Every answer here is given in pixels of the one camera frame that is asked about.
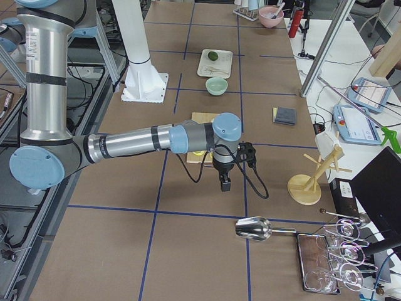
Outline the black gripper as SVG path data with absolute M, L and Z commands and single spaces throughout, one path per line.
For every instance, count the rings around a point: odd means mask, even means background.
M 221 191 L 222 192 L 230 191 L 231 190 L 231 180 L 229 178 L 229 172 L 234 167 L 234 163 L 233 162 L 223 163 L 223 162 L 219 162 L 219 161 L 214 161 L 213 166 L 219 173 L 219 179 L 220 179 L 220 183 L 221 183 Z

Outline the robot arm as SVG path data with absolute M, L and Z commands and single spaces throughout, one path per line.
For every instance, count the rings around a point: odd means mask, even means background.
M 122 134 L 74 136 L 66 125 L 68 38 L 100 27 L 95 1 L 18 1 L 26 30 L 27 128 L 9 160 L 12 175 L 29 188 L 48 189 L 84 167 L 114 157 L 170 150 L 213 154 L 221 189 L 237 159 L 241 120 L 222 113 L 213 122 L 188 120 Z

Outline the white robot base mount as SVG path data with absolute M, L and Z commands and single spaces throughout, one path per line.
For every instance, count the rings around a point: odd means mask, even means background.
M 162 103 L 169 75 L 159 73 L 152 64 L 140 2 L 112 3 L 129 62 L 122 100 Z

